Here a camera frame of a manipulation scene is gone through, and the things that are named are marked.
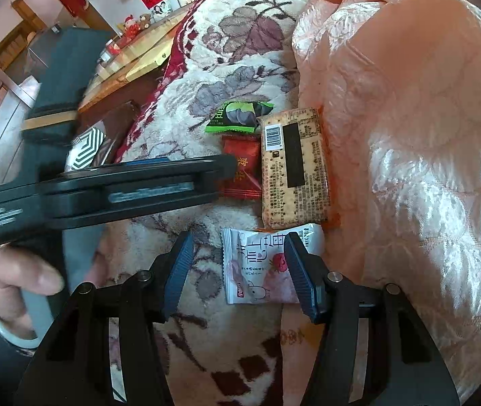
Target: candy wrapper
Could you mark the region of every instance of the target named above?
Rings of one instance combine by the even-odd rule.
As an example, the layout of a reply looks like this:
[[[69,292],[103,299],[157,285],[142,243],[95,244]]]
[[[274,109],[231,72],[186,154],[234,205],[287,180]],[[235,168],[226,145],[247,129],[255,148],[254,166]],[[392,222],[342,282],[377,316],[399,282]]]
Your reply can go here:
[[[307,224],[276,233],[222,229],[227,303],[298,303],[284,256],[284,238],[297,232],[308,252],[321,256],[321,226]]]
[[[205,132],[256,131],[257,118],[266,116],[274,108],[268,102],[226,102],[216,112]]]
[[[259,136],[226,135],[221,138],[223,152],[237,158],[237,173],[226,180],[222,195],[235,199],[261,198],[261,139]]]

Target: strawberry candy packet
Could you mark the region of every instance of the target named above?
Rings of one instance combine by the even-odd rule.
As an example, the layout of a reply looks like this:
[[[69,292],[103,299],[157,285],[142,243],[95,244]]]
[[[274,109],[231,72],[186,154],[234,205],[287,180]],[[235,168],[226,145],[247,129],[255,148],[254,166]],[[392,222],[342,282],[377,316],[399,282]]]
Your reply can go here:
[[[293,231],[309,253],[323,254],[325,237],[316,224],[275,233],[221,230],[227,303],[299,302],[284,256],[285,235]]]

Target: red candy packet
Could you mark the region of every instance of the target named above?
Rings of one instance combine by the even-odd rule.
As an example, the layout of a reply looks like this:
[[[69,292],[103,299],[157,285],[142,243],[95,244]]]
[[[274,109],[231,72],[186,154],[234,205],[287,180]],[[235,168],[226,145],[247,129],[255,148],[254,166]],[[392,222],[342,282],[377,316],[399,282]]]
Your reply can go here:
[[[261,192],[261,137],[225,135],[221,138],[223,152],[237,158],[235,178],[223,183],[222,195],[235,199],[260,199]]]

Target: floral blanket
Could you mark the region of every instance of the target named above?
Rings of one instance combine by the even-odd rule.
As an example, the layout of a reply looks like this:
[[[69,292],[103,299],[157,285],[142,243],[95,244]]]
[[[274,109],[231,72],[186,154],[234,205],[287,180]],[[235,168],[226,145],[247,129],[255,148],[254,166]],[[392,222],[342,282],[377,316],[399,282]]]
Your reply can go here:
[[[118,161],[179,160],[221,152],[204,127],[232,99],[295,108],[298,71],[291,36],[307,0],[197,0],[177,33],[165,77],[130,131]],[[112,280],[150,267],[182,230],[195,259],[177,314],[156,325],[171,394],[183,405],[283,404],[281,305],[227,305],[220,229],[259,227],[260,203],[217,203],[112,223]],[[287,343],[282,332],[282,344]],[[115,389],[122,394],[118,325],[111,326]]]

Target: metal screw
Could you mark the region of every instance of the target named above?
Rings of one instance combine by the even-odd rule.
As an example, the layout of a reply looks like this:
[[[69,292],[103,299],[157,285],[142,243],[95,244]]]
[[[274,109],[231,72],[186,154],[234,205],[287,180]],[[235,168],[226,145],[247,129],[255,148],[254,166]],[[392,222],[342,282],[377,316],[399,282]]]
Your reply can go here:
[[[81,293],[81,294],[90,293],[90,290],[92,290],[92,284],[91,283],[82,283],[79,286],[79,293]]]
[[[137,281],[144,283],[148,281],[152,277],[152,273],[150,270],[141,270],[137,272]]]
[[[334,283],[339,283],[342,279],[344,279],[344,275],[342,275],[340,272],[329,272],[327,279]]]
[[[400,290],[400,287],[398,287],[396,284],[387,285],[387,292],[389,292],[390,294],[397,295],[400,294],[401,291],[402,290]]]

